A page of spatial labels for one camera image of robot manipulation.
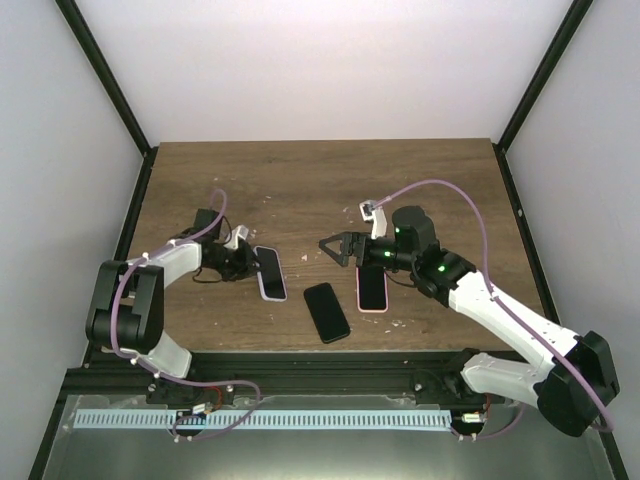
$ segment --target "wooden table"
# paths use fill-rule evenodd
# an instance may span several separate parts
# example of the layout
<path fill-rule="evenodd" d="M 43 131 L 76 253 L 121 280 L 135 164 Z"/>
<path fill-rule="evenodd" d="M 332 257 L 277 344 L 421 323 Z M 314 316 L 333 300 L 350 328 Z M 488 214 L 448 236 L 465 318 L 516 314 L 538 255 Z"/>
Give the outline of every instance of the wooden table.
<path fill-rule="evenodd" d="M 222 187 L 231 224 L 247 225 L 255 235 L 252 245 L 279 251 L 289 299 L 263 301 L 255 278 L 202 285 L 183 277 L 167 289 L 165 300 L 165 328 L 180 345 L 227 351 L 506 348 L 478 324 L 393 283 L 387 313 L 358 312 L 353 263 L 341 268 L 318 248 L 318 240 L 333 233 L 370 231 L 358 213 L 361 201 L 425 178 L 449 180 L 471 195 L 487 225 L 492 279 L 541 312 L 485 139 L 165 143 L 130 256 L 191 226 L 212 188 Z M 480 230 L 458 194 L 437 185 L 418 188 L 385 207 L 389 221 L 403 205 L 421 205 L 434 219 L 442 246 L 481 265 Z M 207 275 L 213 279 L 217 273 Z M 320 342 L 302 297 L 304 289 L 321 282 L 333 285 L 352 328 L 348 338 L 330 345 Z"/>

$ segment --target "phone case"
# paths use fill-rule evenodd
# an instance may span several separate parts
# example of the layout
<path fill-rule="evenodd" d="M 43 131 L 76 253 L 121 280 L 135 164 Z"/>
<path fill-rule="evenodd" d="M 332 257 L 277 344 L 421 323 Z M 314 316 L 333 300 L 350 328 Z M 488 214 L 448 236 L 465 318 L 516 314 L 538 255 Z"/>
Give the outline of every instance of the phone case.
<path fill-rule="evenodd" d="M 356 267 L 356 303 L 358 304 L 358 311 L 361 313 L 384 313 L 389 310 L 389 290 L 387 289 L 387 276 L 384 276 L 384 303 L 386 308 L 384 310 L 363 310 L 360 308 L 360 277 Z"/>
<path fill-rule="evenodd" d="M 258 276 L 258 287 L 260 288 L 260 296 L 262 297 L 263 300 L 266 300 L 267 302 L 284 302 L 285 300 L 287 300 L 287 284 L 284 282 L 284 275 L 282 274 L 282 264 L 280 263 L 280 255 L 278 255 L 278 251 L 275 248 L 261 247 L 261 246 L 255 247 L 253 249 L 253 253 L 258 255 L 258 249 L 259 248 L 262 248 L 264 250 L 272 250 L 273 252 L 275 252 L 276 258 L 278 259 L 278 269 L 280 270 L 280 278 L 282 279 L 282 287 L 284 288 L 284 298 L 267 297 L 267 294 L 264 291 L 264 285 L 262 283 L 262 274 L 260 273 L 260 271 L 258 271 L 257 276 Z"/>

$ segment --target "black metal frame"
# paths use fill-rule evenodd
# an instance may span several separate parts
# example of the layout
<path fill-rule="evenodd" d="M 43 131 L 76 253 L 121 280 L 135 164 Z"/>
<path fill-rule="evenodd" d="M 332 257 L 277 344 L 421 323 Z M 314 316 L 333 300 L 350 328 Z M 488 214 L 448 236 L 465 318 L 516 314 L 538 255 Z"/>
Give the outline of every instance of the black metal frame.
<path fill-rule="evenodd" d="M 506 153 L 531 108 L 542 92 L 556 64 L 578 29 L 593 0 L 574 0 L 554 36 L 544 58 L 536 70 L 518 107 L 509 121 L 494 151 L 507 189 L 520 236 L 530 263 L 531 271 L 546 316 L 558 322 L 558 315 L 545 279 L 540 259 L 529 230 L 516 186 L 511 177 Z M 118 86 L 100 48 L 74 0 L 56 0 L 62 14 L 75 34 L 80 46 L 91 62 L 98 78 L 111 98 L 118 114 L 144 157 L 125 224 L 115 252 L 116 260 L 125 260 L 151 177 L 157 147 L 152 148 L 138 124 L 128 102 Z M 198 374 L 207 379 L 246 378 L 258 382 L 266 394 L 415 394 L 418 403 L 439 403 L 445 408 L 477 407 L 481 397 L 464 400 L 448 396 L 440 389 L 433 373 L 442 372 L 450 362 L 459 359 L 461 352 L 371 352 L 371 353 L 273 353 L 226 354 L 197 353 L 194 364 Z M 517 359 L 514 352 L 492 352 L 503 358 Z M 146 395 L 153 377 L 142 369 L 132 367 L 112 354 L 101 353 L 89 345 L 84 367 L 69 369 L 30 478 L 41 478 L 58 424 L 69 395 Z M 420 393 L 413 386 L 420 382 L 426 386 Z M 602 434 L 603 444 L 618 480 L 628 479 L 620 453 L 612 434 Z"/>

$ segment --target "phone screen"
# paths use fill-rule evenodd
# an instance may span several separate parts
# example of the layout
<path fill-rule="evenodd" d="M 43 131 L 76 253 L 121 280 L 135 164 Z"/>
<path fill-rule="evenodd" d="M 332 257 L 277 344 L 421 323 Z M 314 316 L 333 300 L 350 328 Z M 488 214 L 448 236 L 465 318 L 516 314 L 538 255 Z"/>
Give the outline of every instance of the phone screen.
<path fill-rule="evenodd" d="M 307 288 L 304 300 L 323 343 L 335 342 L 351 333 L 347 318 L 330 284 L 321 283 Z"/>
<path fill-rule="evenodd" d="M 360 267 L 356 271 L 358 309 L 361 312 L 386 312 L 388 298 L 384 267 Z"/>
<path fill-rule="evenodd" d="M 262 297 L 265 300 L 286 300 L 287 291 L 284 287 L 278 252 L 266 247 L 256 247 L 254 251 L 260 264 L 258 283 Z"/>

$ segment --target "gray floor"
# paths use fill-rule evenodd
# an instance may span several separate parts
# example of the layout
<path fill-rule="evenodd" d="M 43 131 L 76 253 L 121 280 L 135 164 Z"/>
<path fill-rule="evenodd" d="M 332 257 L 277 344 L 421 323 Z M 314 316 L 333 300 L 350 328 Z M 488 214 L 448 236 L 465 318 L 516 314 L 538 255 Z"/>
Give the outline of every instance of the gray floor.
<path fill-rule="evenodd" d="M 513 409 L 492 408 L 498 428 Z M 236 431 L 175 444 L 162 430 L 61 434 L 46 479 L 612 479 L 598 435 L 570 438 L 529 409 L 485 442 L 448 433 Z"/>

